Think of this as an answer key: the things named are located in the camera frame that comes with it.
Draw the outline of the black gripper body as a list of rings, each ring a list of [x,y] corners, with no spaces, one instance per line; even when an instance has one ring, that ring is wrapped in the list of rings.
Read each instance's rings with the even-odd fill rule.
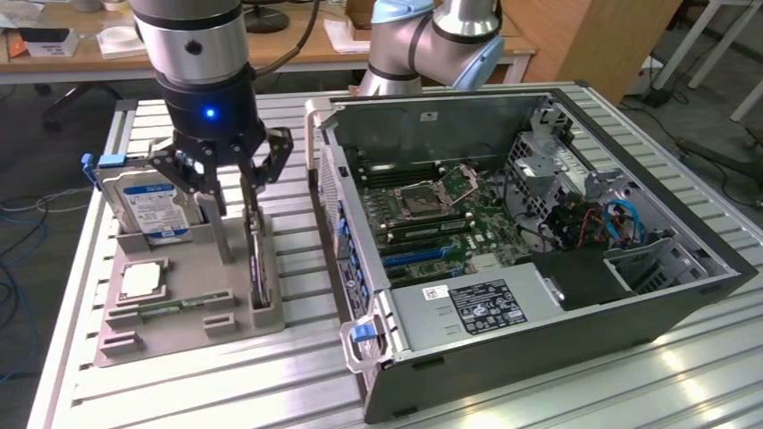
[[[264,124],[258,115],[252,72],[206,84],[175,82],[156,75],[172,119],[175,146],[192,157],[215,152],[216,165],[238,163],[252,156],[264,142]]]

